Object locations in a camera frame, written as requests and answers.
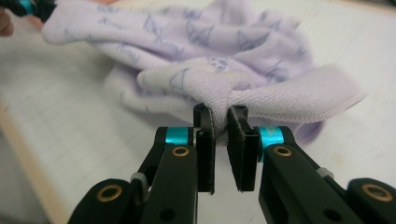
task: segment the shiny blue tape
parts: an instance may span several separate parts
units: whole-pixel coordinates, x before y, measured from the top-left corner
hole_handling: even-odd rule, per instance
[[[169,145],[187,145],[189,143],[189,128],[172,127],[166,129],[165,143]]]
[[[21,5],[26,10],[27,15],[32,15],[35,13],[35,5],[30,0],[20,0]]]
[[[285,139],[279,127],[259,127],[259,130],[262,136],[262,157],[260,162],[264,162],[265,149],[273,144],[283,144]]]

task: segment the blue band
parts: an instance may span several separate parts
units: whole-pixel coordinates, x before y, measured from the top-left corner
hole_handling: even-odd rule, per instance
[[[20,3],[26,10],[26,15],[32,15],[35,13],[35,6],[30,0],[20,0]]]
[[[262,136],[262,157],[260,162],[264,162],[265,149],[273,144],[283,144],[285,143],[285,139],[279,127],[259,127],[259,130]]]
[[[167,146],[187,145],[189,143],[189,129],[187,127],[167,128],[165,143]]]

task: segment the human hand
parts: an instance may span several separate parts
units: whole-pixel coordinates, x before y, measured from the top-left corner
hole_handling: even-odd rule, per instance
[[[0,7],[0,36],[10,36],[14,33],[14,26],[11,23],[11,18],[6,9]]]

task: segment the white tabletop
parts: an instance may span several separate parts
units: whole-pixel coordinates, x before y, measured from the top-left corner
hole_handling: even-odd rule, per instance
[[[301,19],[316,63],[337,63],[367,92],[363,101],[327,120],[304,150],[343,187],[358,177],[396,187],[396,11],[332,0],[254,5]],[[94,184],[129,179],[158,126],[190,124],[118,107],[102,89],[114,62],[85,43],[49,46],[29,22],[13,19],[15,35],[0,39],[0,125],[50,219],[65,223]],[[227,153],[217,153],[216,193],[199,195],[198,222],[263,223],[257,190],[238,193]]]

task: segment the white table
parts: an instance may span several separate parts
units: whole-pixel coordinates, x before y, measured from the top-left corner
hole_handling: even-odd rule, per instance
[[[396,11],[335,0],[254,5],[300,18],[317,64],[339,64],[368,94],[329,119],[305,151],[343,187],[364,176],[396,187]],[[158,126],[190,124],[117,107],[102,89],[111,60],[84,43],[46,45],[27,21],[13,19],[15,35],[0,39],[0,125],[49,218],[65,223],[91,186],[129,179]],[[199,223],[263,223],[258,192],[238,193],[227,153],[217,153],[216,193],[200,194]]]

